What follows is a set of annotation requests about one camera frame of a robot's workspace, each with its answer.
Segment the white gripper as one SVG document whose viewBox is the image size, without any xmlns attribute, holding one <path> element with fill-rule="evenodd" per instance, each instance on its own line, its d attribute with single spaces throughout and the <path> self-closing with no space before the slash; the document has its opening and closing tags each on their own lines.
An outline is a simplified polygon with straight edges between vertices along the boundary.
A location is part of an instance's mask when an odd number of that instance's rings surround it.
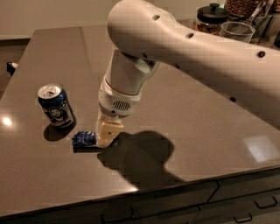
<svg viewBox="0 0 280 224">
<path fill-rule="evenodd" d="M 100 109 L 98 109 L 95 125 L 96 144 L 98 147 L 107 148 L 122 132 L 123 124 L 120 118 L 134 113 L 140 102 L 141 95 L 142 86 L 136 89 L 135 94 L 128 94 L 123 90 L 115 90 L 106 78 L 102 79 L 98 92 Z"/>
</svg>

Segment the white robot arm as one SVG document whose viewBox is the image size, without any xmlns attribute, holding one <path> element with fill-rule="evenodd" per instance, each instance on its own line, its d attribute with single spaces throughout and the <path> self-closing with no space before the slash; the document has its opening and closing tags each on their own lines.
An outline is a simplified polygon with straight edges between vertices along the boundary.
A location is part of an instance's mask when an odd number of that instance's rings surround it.
<svg viewBox="0 0 280 224">
<path fill-rule="evenodd" d="M 98 94 L 96 144 L 108 147 L 139 103 L 159 63 L 178 68 L 274 127 L 280 126 L 280 59 L 274 49 L 194 31 L 144 0 L 108 14 L 116 49 Z"/>
</svg>

